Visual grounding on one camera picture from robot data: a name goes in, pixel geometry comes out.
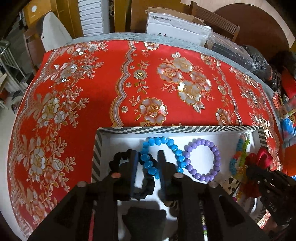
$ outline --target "red tablecloth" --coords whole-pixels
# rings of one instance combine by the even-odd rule
[[[91,181],[99,127],[260,125],[273,168],[280,166],[279,133],[262,87],[215,58],[114,40],[57,49],[42,67],[9,146],[8,188],[25,237],[78,181]]]

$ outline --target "screw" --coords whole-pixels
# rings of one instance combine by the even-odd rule
[[[184,177],[184,174],[180,173],[180,172],[176,172],[176,173],[174,173],[174,177],[180,179],[180,178]]]
[[[77,186],[79,188],[84,188],[86,185],[87,185],[87,182],[86,181],[80,181],[80,182],[77,183]]]
[[[216,188],[218,186],[218,183],[215,182],[215,181],[210,181],[208,182],[208,185],[211,187],[211,188]]]
[[[114,173],[111,174],[111,177],[114,178],[114,179],[117,179],[117,178],[121,177],[121,174],[119,172],[114,172]]]

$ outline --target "red bow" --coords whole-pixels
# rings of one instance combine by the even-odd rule
[[[272,155],[263,147],[260,147],[257,155],[255,153],[251,153],[246,157],[245,165],[257,165],[262,169],[266,169],[272,163]],[[247,197],[259,197],[262,194],[259,191],[259,187],[257,182],[255,181],[248,181],[246,184],[243,185],[243,192],[246,194]]]

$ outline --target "wooden cabinet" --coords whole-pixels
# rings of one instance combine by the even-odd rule
[[[28,27],[50,11],[58,17],[72,38],[83,36],[78,0],[31,0],[24,8]]]

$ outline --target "white cardboard box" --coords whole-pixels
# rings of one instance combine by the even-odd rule
[[[150,137],[169,137],[173,138],[179,149],[184,150],[194,138],[201,138],[213,141],[220,150],[221,171],[215,177],[215,181],[221,183],[228,179],[230,175],[229,161],[236,151],[239,136],[243,132],[250,133],[250,144],[247,152],[257,153],[262,146],[267,148],[264,131],[260,126],[154,126],[154,127],[118,127],[118,128],[99,128],[95,137],[94,157],[92,168],[92,182],[101,181],[110,172],[109,162],[117,152],[126,152],[128,149],[141,151],[142,143]],[[166,144],[150,147],[149,153],[157,160],[158,150],[163,150],[166,160],[176,164],[174,153]],[[207,174],[213,167],[213,154],[206,146],[199,146],[191,152],[191,164],[201,174]],[[142,188],[144,178],[143,167],[138,163],[135,186]],[[194,179],[187,170],[184,174]],[[159,198],[160,181],[155,180],[153,195],[148,195],[141,201],[122,202],[118,201],[118,235],[119,240],[125,240],[129,233],[122,222],[122,214],[127,214],[131,206],[148,209],[163,209],[167,211],[167,223],[164,236],[171,237],[177,229],[176,217],[173,217],[169,208],[166,207]]]
[[[192,23],[170,14],[150,12],[146,33],[168,36],[203,47],[212,33],[212,28]]]

